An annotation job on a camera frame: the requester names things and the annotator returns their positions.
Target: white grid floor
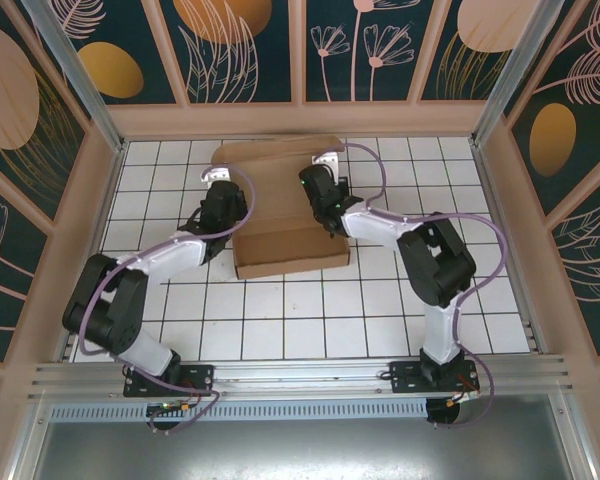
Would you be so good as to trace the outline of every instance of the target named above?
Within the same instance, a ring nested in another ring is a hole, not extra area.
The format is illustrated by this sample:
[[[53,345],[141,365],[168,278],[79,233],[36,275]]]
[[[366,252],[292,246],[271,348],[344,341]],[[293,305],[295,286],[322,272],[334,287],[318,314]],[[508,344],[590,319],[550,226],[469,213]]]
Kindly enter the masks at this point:
[[[379,152],[389,186],[377,205],[421,215],[469,212],[490,218],[465,138],[351,138]],[[134,142],[130,145],[102,242],[118,256],[167,239],[206,194],[200,173],[222,140]],[[364,151],[340,154],[353,194],[368,198],[380,173]],[[454,221],[478,270],[499,260],[484,225]],[[351,241],[347,267],[238,281],[230,250],[205,265],[151,287],[143,328],[185,361],[367,358],[417,355],[422,302],[392,251]],[[460,336],[477,353],[527,353],[529,345],[511,284],[496,279],[463,308]],[[73,361],[84,358],[74,351]]]

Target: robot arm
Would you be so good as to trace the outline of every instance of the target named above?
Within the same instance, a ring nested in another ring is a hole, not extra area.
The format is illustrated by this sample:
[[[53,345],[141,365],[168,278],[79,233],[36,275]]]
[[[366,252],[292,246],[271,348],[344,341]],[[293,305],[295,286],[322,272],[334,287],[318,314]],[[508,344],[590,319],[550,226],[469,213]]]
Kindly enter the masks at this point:
[[[314,159],[300,172],[314,217],[332,235],[370,240],[400,254],[424,303],[420,356],[423,373],[435,383],[446,365],[463,358],[453,339],[453,314],[458,297],[470,287],[475,262],[449,220],[412,223],[369,211],[363,199],[349,195],[346,178],[336,181],[334,157],[337,162],[335,154]]]
[[[107,352],[171,384],[180,380],[180,356],[141,330],[147,286],[209,262],[230,239],[226,235],[200,240],[190,234],[224,232],[247,214],[244,193],[230,181],[226,169],[214,169],[208,178],[211,180],[206,198],[189,220],[178,227],[171,237],[174,242],[122,270],[107,285],[105,291],[113,297],[98,300],[85,333],[87,340]],[[63,315],[62,323],[67,330],[78,333],[96,287],[129,257],[114,259],[96,254],[89,258]]]

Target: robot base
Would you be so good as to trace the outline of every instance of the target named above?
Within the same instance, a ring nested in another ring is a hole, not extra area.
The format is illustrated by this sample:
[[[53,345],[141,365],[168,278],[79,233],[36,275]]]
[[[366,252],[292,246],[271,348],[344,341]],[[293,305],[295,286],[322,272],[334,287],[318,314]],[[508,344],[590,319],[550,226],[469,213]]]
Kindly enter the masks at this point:
[[[199,390],[211,390],[213,388],[213,371],[213,365],[181,365],[177,385]],[[127,369],[123,396],[125,398],[188,398],[190,395],[160,387],[137,372]]]
[[[393,393],[449,393],[467,390],[467,382],[474,390],[480,389],[476,365],[471,360],[453,360],[433,383],[423,372],[422,360],[391,362],[386,379],[391,381]]]

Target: brown cardboard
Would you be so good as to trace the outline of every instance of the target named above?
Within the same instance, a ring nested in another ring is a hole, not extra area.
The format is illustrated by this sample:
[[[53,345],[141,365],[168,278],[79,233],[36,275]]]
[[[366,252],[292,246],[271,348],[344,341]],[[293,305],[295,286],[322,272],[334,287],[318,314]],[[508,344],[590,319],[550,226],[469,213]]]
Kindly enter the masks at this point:
[[[311,157],[341,146],[332,135],[230,143],[218,148],[211,163],[235,164],[249,175],[256,205],[249,221],[233,235],[233,256],[239,279],[305,272],[349,264],[349,242],[331,238],[313,218],[298,173]],[[245,191],[246,182],[231,174]]]

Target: dark teal wallpaper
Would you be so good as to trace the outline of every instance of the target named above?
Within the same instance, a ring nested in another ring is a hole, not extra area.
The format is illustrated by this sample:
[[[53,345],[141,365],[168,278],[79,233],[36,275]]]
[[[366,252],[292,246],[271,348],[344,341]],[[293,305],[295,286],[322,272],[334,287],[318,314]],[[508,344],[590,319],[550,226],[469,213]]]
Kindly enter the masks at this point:
[[[600,355],[600,186],[553,230],[553,238]]]
[[[0,8],[0,172],[54,218],[84,131]]]
[[[560,26],[562,25],[562,22],[564,22],[565,17],[571,10],[571,7],[573,7],[574,2],[575,2],[575,0],[564,0],[564,3],[562,4],[562,8],[560,9],[560,14],[558,15],[558,18],[553,23],[553,26],[551,27],[551,30],[549,30],[549,33],[547,33],[547,36],[545,37],[544,41],[542,42],[542,45],[538,49],[538,53],[536,53],[535,59],[533,60],[533,62],[531,62],[531,65],[527,69],[525,76],[522,78],[522,80],[518,84],[518,88],[516,88],[515,92],[513,92],[513,95],[511,96],[509,103],[507,103],[507,106],[504,107],[504,114],[507,117],[509,116],[509,114],[511,113],[511,110],[513,109],[516,102],[518,101],[518,98],[520,98],[522,91],[527,86],[527,80],[533,74],[533,72],[536,70],[536,68],[538,68],[538,64],[540,63],[540,60],[542,60],[542,57],[544,57],[544,54],[547,52],[547,48],[549,48],[549,45],[551,45],[551,42],[553,41],[553,38],[556,36],[556,33],[558,33],[558,30],[560,30]]]
[[[49,0],[49,5],[105,103],[175,103],[139,0]]]
[[[452,0],[422,100],[486,100],[533,2]]]
[[[191,103],[290,102],[287,0],[160,0]]]
[[[47,237],[0,196],[0,362],[20,318]]]
[[[547,214],[600,162],[600,0],[587,6],[512,132]]]
[[[407,99],[433,0],[372,3],[307,1],[307,102]]]

